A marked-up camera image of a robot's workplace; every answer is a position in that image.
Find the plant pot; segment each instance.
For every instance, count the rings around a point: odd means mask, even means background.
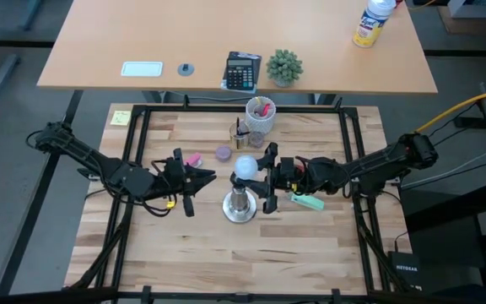
[[[273,80],[275,82],[275,84],[278,86],[278,87],[281,87],[281,88],[288,88],[289,86],[292,86],[294,84],[294,81],[286,81],[286,80],[282,80],[282,79],[274,79]]]

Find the pen holder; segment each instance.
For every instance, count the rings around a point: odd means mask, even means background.
[[[249,144],[249,134],[245,135],[237,135],[236,132],[237,124],[232,123],[229,127],[229,142],[232,146],[232,149],[243,149]],[[240,122],[240,133],[249,132],[249,127],[246,125],[246,122]]]
[[[255,114],[255,111],[261,112],[265,105],[269,105],[266,116],[261,117]],[[275,123],[275,114],[277,107],[272,100],[267,97],[253,97],[246,103],[245,123],[252,132],[267,134],[273,128]]]

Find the purple object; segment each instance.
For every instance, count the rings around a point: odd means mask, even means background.
[[[219,161],[226,162],[232,157],[232,149],[229,146],[220,146],[215,151],[215,157]]]

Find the wooden table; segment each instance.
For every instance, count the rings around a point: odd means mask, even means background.
[[[436,93],[405,3],[370,49],[352,42],[367,0],[74,0],[38,85],[66,89],[219,90],[229,51],[263,56],[261,92]],[[275,49],[303,61],[280,89]],[[160,61],[161,77],[122,77],[128,61]],[[177,68],[196,71],[182,77]]]
[[[114,111],[131,109],[130,104],[111,106],[100,144],[102,153],[121,157],[127,127],[112,126],[110,121]],[[358,111],[367,153],[384,148],[386,140],[378,108],[358,107]],[[167,111],[151,114],[143,154],[145,167],[150,167],[151,160],[164,159],[180,147],[184,156],[200,152],[202,168],[216,170],[217,179],[193,199],[196,216],[192,218],[185,216],[181,204],[162,219],[141,207],[134,208],[120,290],[141,291],[143,285],[151,285],[155,292],[328,295],[332,288],[338,288],[343,295],[365,294],[352,202],[342,194],[317,193],[326,206],[318,212],[290,202],[285,193],[277,191],[278,211],[273,214],[264,214],[259,200],[256,218],[246,224],[233,224],[224,217],[222,202],[231,189],[229,176],[236,156],[263,156],[263,149],[247,149],[235,153],[226,164],[214,159],[215,149],[229,142],[227,130],[237,115]],[[137,132],[141,124],[138,121]],[[278,143],[279,157],[327,156],[345,160],[336,114],[278,113],[264,149],[268,141]],[[89,191],[99,188],[99,183],[92,183]],[[394,187],[386,190],[397,194]],[[165,201],[159,199],[151,204],[162,207]],[[87,199],[66,285],[78,280],[100,252],[110,208],[111,198],[106,193]],[[384,250],[392,250],[395,237],[406,231],[402,206],[393,197],[381,195],[376,208]],[[407,236],[399,239],[399,247],[404,252],[411,251]],[[113,274],[113,256],[108,274]],[[370,256],[375,286],[380,288],[372,251]]]

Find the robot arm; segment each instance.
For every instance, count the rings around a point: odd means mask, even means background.
[[[259,198],[265,198],[263,212],[272,213],[277,209],[275,189],[312,194],[323,191],[335,194],[338,189],[357,179],[358,190],[368,196],[375,196],[384,188],[386,181],[397,176],[406,176],[410,169],[424,169],[432,166],[438,154],[429,138],[419,133],[404,134],[394,144],[366,155],[358,160],[339,164],[326,157],[310,160],[296,156],[281,157],[276,166],[278,146],[270,143],[264,156],[257,160],[258,170],[267,169],[263,182],[241,180],[232,174],[230,180],[250,188]],[[294,159],[302,166],[296,166]]]
[[[74,137],[70,126],[61,122],[48,123],[44,130],[37,133],[35,149],[69,155],[87,168],[88,172],[99,176],[111,195],[128,195],[138,202],[145,202],[181,194],[185,214],[189,217],[194,215],[190,196],[194,196],[216,178],[215,171],[183,165],[181,149],[174,150],[174,157],[159,161],[165,163],[165,169],[156,176],[138,164],[110,158],[90,148]]]

